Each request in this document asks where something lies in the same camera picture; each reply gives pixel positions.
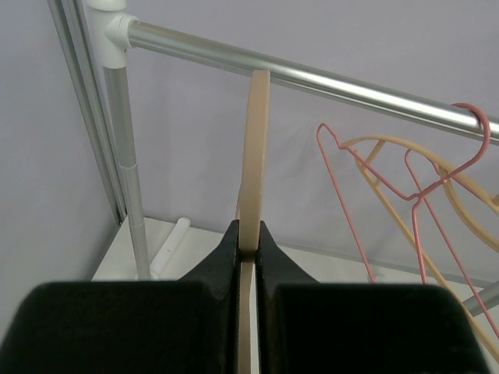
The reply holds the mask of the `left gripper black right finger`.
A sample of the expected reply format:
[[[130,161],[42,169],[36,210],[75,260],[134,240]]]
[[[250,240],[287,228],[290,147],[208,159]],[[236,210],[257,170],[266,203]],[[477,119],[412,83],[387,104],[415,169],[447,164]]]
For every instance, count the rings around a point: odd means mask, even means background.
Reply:
[[[486,373],[458,300],[423,284],[321,283],[260,228],[263,373]]]

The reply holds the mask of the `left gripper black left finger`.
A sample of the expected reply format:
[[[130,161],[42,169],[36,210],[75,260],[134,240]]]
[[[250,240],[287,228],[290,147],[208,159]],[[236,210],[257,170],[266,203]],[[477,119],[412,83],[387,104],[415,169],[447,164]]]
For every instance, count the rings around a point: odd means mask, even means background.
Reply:
[[[2,372],[234,373],[238,229],[178,280],[37,286],[2,342]]]

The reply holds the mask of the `beige wooden hanger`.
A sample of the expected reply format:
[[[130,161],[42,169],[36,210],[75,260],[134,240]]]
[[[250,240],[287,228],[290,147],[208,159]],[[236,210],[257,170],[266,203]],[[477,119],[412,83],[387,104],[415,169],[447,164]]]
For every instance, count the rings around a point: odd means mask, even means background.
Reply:
[[[257,70],[251,76],[243,147],[242,178],[235,218],[239,221],[238,373],[251,372],[251,284],[260,240],[260,219],[267,149],[267,124],[271,73]]]
[[[414,193],[406,195],[400,192],[385,177],[381,176],[381,174],[373,168],[372,162],[388,144],[400,146],[405,149],[404,163],[412,181],[416,185],[416,191]],[[494,214],[498,214],[498,197],[489,194],[489,192],[487,192],[477,182],[474,182],[470,177],[463,173],[464,170],[480,160],[484,152],[481,150],[476,157],[472,158],[471,161],[465,162],[463,167],[455,168],[448,161],[444,160],[433,151],[430,151],[419,144],[393,136],[362,136],[347,140],[339,144],[338,148],[348,151],[354,157],[356,166],[366,180],[368,186],[373,190],[375,196],[380,200],[382,206],[396,223],[406,240],[414,248],[423,283],[426,284],[428,282],[428,277],[431,276],[438,285],[450,291],[451,286],[444,279],[441,271],[437,268],[433,260],[422,247],[418,212],[422,206],[426,207],[428,213],[430,214],[431,220],[436,224],[437,230],[444,240],[444,244],[447,246],[458,269],[461,271],[461,274],[465,279],[465,283],[472,292],[472,296],[475,297],[478,304],[478,310],[484,314],[484,317],[494,334],[498,335],[498,325],[494,322],[494,319],[489,312],[489,308],[486,306],[485,298],[479,295],[479,292],[467,274],[458,253],[452,245],[449,236],[445,233],[442,223],[437,217],[437,214],[430,204],[429,199],[430,194],[438,189],[443,189],[444,196],[447,198],[453,211],[456,213],[461,222],[471,231],[471,233],[473,233],[483,244],[485,244],[485,246],[489,247],[494,252],[497,252],[498,237],[487,231],[481,224],[479,224],[467,208],[465,208],[464,203],[459,199],[458,193],[455,190],[456,185],[461,186],[466,192],[469,192],[481,203],[484,203],[485,206],[490,208]],[[433,168],[437,176],[435,182],[432,182],[427,186],[419,182],[416,172],[409,162],[409,156],[413,153],[424,157],[430,163],[430,166]],[[383,187],[387,188],[404,201],[414,202],[411,209],[412,228],[409,228],[409,226],[403,221],[401,215],[396,211],[393,204],[389,202],[386,194],[382,191]]]

